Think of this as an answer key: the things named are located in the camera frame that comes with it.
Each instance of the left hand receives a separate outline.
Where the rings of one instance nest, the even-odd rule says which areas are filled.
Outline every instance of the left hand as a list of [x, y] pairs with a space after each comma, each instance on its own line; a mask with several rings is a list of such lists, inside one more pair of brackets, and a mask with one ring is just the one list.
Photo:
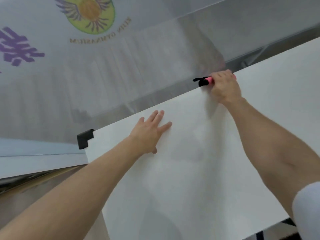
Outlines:
[[157, 153], [156, 145], [160, 137], [172, 125], [172, 122], [168, 122], [165, 125], [158, 127], [164, 114], [165, 112], [163, 110], [160, 112], [156, 110], [146, 121], [144, 121], [144, 117], [141, 117], [131, 131], [128, 137], [137, 145], [137, 149], [140, 153]]

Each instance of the circular logo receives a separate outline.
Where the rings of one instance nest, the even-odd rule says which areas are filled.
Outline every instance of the circular logo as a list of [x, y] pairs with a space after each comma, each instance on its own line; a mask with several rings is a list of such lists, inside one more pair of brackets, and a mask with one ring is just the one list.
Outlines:
[[82, 32], [98, 35], [106, 32], [115, 19], [112, 0], [55, 0], [69, 22]]

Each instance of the purple wing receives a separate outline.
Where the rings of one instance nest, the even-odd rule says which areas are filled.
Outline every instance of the purple wing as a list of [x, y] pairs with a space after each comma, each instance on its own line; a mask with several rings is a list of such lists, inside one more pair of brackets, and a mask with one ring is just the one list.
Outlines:
[[109, 6], [109, 4], [112, 2], [111, 0], [96, 0], [96, 2], [99, 4], [100, 9], [102, 11], [105, 11]]
[[58, 2], [56, 6], [61, 9], [60, 12], [64, 13], [68, 18], [73, 20], [78, 20], [78, 21], [82, 19], [82, 16], [78, 10], [77, 4], [68, 2], [65, 0], [55, 0], [55, 1]]

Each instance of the white board surface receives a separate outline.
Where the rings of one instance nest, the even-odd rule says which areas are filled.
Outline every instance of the white board surface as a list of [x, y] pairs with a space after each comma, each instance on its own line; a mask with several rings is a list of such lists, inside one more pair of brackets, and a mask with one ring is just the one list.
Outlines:
[[[236, 72], [243, 96], [320, 153], [320, 39]], [[236, 125], [195, 89], [94, 132], [93, 161], [155, 109], [165, 111], [156, 155], [126, 173], [102, 213], [111, 240], [241, 240], [288, 217], [247, 159]]]

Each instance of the black corner bracket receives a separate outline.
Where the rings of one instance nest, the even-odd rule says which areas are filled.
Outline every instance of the black corner bracket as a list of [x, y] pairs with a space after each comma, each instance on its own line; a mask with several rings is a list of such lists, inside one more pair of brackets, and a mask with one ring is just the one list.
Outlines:
[[88, 140], [94, 137], [94, 129], [87, 130], [77, 135], [79, 149], [85, 149], [88, 147]]

